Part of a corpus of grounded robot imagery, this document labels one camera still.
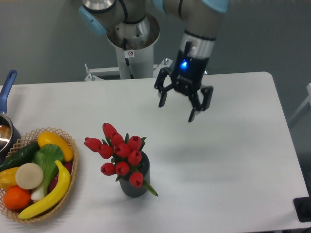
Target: bok choy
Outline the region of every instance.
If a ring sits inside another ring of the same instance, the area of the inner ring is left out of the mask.
[[[31,199],[33,201],[41,200],[48,194],[50,182],[58,173],[56,160],[64,162],[62,149],[57,145],[46,144],[35,153],[33,163],[38,164],[42,168],[43,181],[32,191]]]

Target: warning sticker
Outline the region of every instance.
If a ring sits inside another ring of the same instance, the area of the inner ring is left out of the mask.
[[[134,56],[135,56],[134,50],[127,50],[127,51],[124,51],[124,56],[125,56],[125,58],[134,57]]]

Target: yellow squash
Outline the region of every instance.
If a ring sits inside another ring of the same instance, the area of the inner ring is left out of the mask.
[[[73,153],[67,142],[59,135],[45,131],[38,136],[38,144],[43,147],[46,144],[58,145],[64,154],[65,162],[70,162],[73,159]]]
[[[0,172],[0,188],[8,190],[9,188],[17,186],[15,174],[18,168],[19,167],[14,167]]]
[[[56,205],[67,193],[70,184],[70,173],[64,165],[56,160],[58,167],[58,182],[56,187],[46,197],[24,209],[18,217],[20,219],[30,219]]]

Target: saucepan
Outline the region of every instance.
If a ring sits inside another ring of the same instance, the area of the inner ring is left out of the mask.
[[[0,164],[5,160],[10,148],[20,139],[18,130],[6,115],[7,99],[16,75],[17,72],[15,70],[9,72],[0,92]]]

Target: robotic arm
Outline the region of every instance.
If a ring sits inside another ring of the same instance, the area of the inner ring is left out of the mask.
[[[146,13],[145,0],[83,0],[79,14],[115,47],[121,79],[152,78],[153,45],[160,34],[157,20]]]
[[[173,71],[161,69],[155,88],[163,107],[171,89],[188,96],[192,103],[189,122],[209,108],[212,86],[201,81],[212,52],[229,0],[154,0],[163,12],[179,17],[186,29]],[[159,36],[157,20],[146,13],[145,0],[83,0],[79,13],[96,34],[107,33],[117,51],[121,79],[153,76],[153,44]],[[138,56],[126,57],[123,51],[136,50]],[[172,83],[164,87],[167,77]],[[200,103],[197,91],[201,90]]]
[[[186,23],[186,29],[173,71],[161,69],[155,88],[161,97],[159,107],[163,107],[167,92],[171,89],[188,96],[192,103],[189,122],[195,115],[209,108],[213,92],[212,86],[201,86],[210,54],[212,52],[228,0],[155,0],[163,12],[179,17]],[[164,87],[167,77],[172,83]],[[201,89],[203,102],[197,91]]]

